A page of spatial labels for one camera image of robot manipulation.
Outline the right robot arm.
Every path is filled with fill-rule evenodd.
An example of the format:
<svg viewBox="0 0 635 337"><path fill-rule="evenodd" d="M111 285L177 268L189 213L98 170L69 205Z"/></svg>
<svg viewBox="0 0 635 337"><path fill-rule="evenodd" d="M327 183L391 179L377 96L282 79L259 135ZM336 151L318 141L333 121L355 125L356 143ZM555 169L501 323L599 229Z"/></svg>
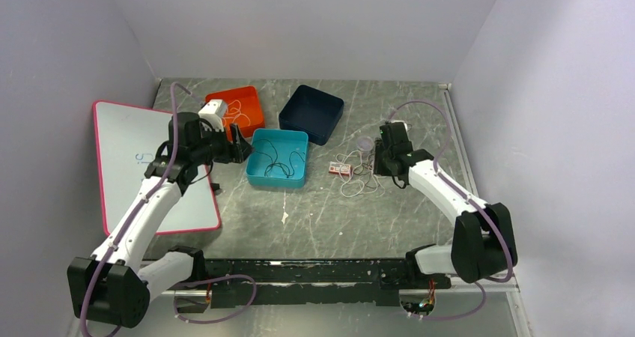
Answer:
<svg viewBox="0 0 635 337"><path fill-rule="evenodd" d="M454 275L467 283L507 282L512 277L517 248L509 209L476 197L450 178L429 152L413 147L404 123L380 126L373 173L390 177L400 189L419 191L453 227L451 244L407 253L404 278L410 286L423 287L434 274Z"/></svg>

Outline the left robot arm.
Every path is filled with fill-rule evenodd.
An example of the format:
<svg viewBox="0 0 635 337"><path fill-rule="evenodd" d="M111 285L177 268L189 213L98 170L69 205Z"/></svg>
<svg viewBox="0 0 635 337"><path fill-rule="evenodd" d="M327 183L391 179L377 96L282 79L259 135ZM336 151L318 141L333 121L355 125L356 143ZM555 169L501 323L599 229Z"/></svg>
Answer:
<svg viewBox="0 0 635 337"><path fill-rule="evenodd" d="M209 273L200 249L176 246L142 266L149 243L170 210L184 196L202 166L243 163L252 152L237 124L215 127L210 115L174 113L168 139L145 171L141 188L114 231L89 257L67 268L75 316L82 332L88 322L133 328L150 302L175 286L201 287Z"/></svg>

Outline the clear paperclip container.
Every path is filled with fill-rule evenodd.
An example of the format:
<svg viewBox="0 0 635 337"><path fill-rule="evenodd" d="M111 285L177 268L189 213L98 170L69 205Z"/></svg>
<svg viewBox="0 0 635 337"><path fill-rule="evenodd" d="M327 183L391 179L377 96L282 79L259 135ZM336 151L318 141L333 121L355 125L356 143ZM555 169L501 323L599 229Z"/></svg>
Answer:
<svg viewBox="0 0 635 337"><path fill-rule="evenodd" d="M374 149L374 140L369 136L361 136L356 140L357 149L363 153L370 153Z"/></svg>

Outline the orange plastic box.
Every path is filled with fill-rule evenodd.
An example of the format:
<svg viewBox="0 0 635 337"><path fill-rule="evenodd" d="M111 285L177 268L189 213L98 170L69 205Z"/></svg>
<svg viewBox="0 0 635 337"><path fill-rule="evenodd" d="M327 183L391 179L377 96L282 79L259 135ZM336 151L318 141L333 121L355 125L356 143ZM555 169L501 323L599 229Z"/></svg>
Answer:
<svg viewBox="0 0 635 337"><path fill-rule="evenodd" d="M223 118L228 138L231 138L230 124L238 124L246 139L251 138L257 129L265 128L263 109L254 86L214 92L205 97L206 103L210 100L223 100L228 105Z"/></svg>

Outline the light blue plastic box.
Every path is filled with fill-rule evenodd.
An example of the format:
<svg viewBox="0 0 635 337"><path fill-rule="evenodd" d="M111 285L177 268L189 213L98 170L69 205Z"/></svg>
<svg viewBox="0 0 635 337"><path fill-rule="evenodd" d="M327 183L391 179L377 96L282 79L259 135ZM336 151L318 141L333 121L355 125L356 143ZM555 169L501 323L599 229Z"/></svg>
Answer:
<svg viewBox="0 0 635 337"><path fill-rule="evenodd" d="M309 137L294 130L257 129L246 165L253 186L299 189L306 182Z"/></svg>

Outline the red white small box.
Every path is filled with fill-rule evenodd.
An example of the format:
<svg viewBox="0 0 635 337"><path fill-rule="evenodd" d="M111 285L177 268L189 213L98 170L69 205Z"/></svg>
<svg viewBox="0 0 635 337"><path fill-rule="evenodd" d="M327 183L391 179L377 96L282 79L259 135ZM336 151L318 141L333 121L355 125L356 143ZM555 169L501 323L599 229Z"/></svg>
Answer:
<svg viewBox="0 0 635 337"><path fill-rule="evenodd" d="M352 175L353 169L351 164L330 161L328 172L330 174L335 174L343 177L350 177Z"/></svg>

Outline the dark blue plastic box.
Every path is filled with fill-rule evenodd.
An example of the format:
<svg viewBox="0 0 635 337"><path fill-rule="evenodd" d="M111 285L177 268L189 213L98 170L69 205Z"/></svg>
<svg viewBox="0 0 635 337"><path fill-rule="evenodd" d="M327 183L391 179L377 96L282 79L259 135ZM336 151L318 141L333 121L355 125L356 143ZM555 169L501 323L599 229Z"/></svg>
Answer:
<svg viewBox="0 0 635 337"><path fill-rule="evenodd" d="M300 85L279 113L279 128L306 133L309 141L325 145L344 111L343 99Z"/></svg>

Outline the pink framed whiteboard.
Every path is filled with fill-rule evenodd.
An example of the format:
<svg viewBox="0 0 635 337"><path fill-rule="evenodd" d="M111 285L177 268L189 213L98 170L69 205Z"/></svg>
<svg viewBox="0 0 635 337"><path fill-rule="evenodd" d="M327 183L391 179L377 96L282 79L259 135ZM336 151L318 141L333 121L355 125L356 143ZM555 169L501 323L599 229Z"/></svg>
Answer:
<svg viewBox="0 0 635 337"><path fill-rule="evenodd" d="M98 101L93 105L103 229L110 234L138 194L157 148L168 139L171 113ZM221 227L206 166L170 210L158 234L212 231Z"/></svg>

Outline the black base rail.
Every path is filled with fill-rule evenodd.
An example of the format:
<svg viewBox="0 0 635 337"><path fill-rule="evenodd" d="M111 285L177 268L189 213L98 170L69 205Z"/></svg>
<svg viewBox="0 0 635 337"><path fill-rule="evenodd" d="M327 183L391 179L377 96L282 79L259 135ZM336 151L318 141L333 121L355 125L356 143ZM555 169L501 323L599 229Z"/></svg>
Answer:
<svg viewBox="0 0 635 337"><path fill-rule="evenodd" d="M448 289L443 274L425 275L406 258L258 260L208 258L209 277L246 275L247 280L213 282L211 305L373 303L399 306L405 291Z"/></svg>

